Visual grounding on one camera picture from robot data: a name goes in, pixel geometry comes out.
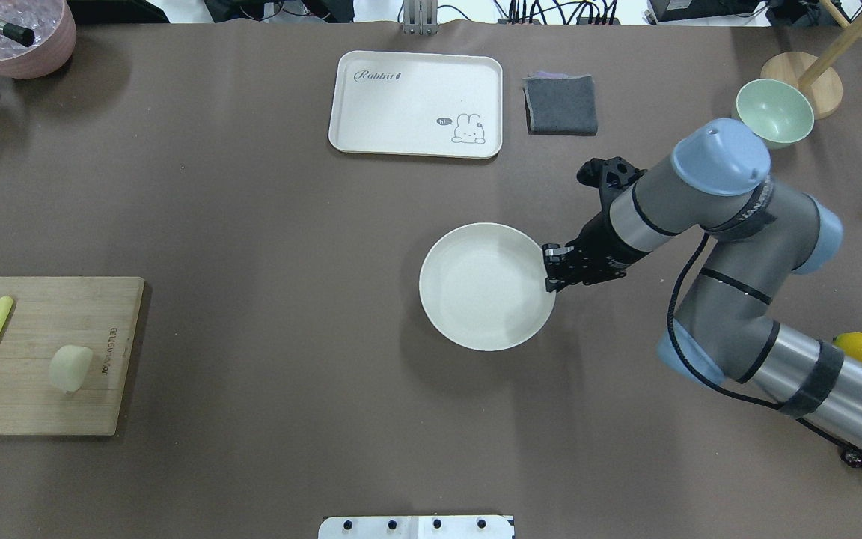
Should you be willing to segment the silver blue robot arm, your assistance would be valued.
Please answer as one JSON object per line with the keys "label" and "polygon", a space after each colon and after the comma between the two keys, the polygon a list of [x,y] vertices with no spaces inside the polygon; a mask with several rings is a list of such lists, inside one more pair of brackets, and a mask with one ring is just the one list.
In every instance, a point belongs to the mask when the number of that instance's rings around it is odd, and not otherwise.
{"label": "silver blue robot arm", "polygon": [[660,357],[721,395],[797,421],[862,466],[862,362],[768,315],[788,276],[835,256],[843,226],[818,199],[772,177],[763,140],[718,118],[649,170],[594,158],[577,178],[598,190],[601,212],[574,240],[542,246],[546,290],[623,278],[701,228],[714,248],[687,293],[675,282]]}

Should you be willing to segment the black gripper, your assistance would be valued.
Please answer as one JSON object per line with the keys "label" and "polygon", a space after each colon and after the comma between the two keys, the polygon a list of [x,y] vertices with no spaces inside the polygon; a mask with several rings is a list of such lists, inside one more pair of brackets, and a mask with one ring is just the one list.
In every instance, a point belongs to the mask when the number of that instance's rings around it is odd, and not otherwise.
{"label": "black gripper", "polygon": [[557,293],[572,285],[596,285],[623,278],[627,267],[648,254],[623,241],[608,214],[601,212],[565,245],[544,243],[545,289]]}

